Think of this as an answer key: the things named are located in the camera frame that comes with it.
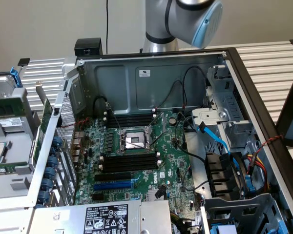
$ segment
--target green circuit board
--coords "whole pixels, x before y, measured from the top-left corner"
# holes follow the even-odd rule
[[[98,161],[100,152],[101,138],[106,141],[106,136],[110,133],[113,134],[113,147],[111,155],[117,154],[119,148],[119,129],[104,129],[101,121],[98,121],[97,126],[95,120],[90,121],[83,131],[89,136],[87,141],[83,141],[83,146],[92,148],[93,155],[88,157],[88,164],[84,164],[83,157],[80,156],[78,166],[76,168],[78,175],[78,187],[76,190],[75,205],[92,204],[98,202],[112,202],[141,199],[148,201],[148,193],[157,191],[163,184],[167,186],[167,195],[169,196],[168,202],[170,210],[176,212],[182,218],[195,218],[195,208],[190,208],[190,201],[195,200],[194,192],[188,192],[181,188],[181,182],[177,179],[177,169],[180,170],[181,177],[184,177],[185,172],[189,166],[189,156],[183,153],[180,149],[176,149],[172,144],[172,138],[175,137],[175,127],[168,124],[170,117],[175,117],[176,114],[172,112],[164,112],[163,118],[158,118],[152,126],[153,136],[155,139],[160,133],[163,132],[163,123],[166,124],[167,132],[154,144],[152,147],[155,151],[160,152],[162,163],[157,170],[135,171],[131,172],[132,178],[139,178],[135,183],[133,189],[121,190],[106,190],[100,191],[104,193],[104,200],[93,201],[92,194],[93,185],[96,183],[94,176],[101,174],[98,170]],[[181,127],[177,130],[177,139],[182,138]],[[103,151],[106,151],[107,142],[104,143]],[[184,182],[187,188],[193,187],[193,180],[191,175],[187,175]]]

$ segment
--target motherboard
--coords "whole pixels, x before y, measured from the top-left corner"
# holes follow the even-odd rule
[[[195,208],[199,206],[194,192],[186,191],[181,183],[190,163],[189,156],[176,146],[176,141],[180,145],[183,143],[181,126],[177,128],[175,137],[176,123],[177,114],[168,111],[161,113],[150,127],[106,128],[102,119],[90,119],[80,126],[75,134],[75,143],[76,147],[84,149],[84,153],[80,154],[76,166],[78,187],[75,205],[167,199],[172,212],[182,218],[194,219]],[[117,165],[108,167],[108,160],[116,158],[120,159]],[[136,165],[131,168],[126,165],[127,158],[147,160],[140,164],[131,161],[132,165]],[[130,178],[131,185],[123,188],[119,182],[122,188],[106,189],[104,186],[110,186],[111,183],[97,180],[105,173]],[[155,194],[163,185],[166,195],[157,198]],[[184,186],[193,188],[191,170],[185,177]]]

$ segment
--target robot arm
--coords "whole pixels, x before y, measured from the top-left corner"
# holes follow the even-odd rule
[[[146,0],[146,41],[143,52],[177,50],[181,39],[206,47],[222,16],[220,0]]]

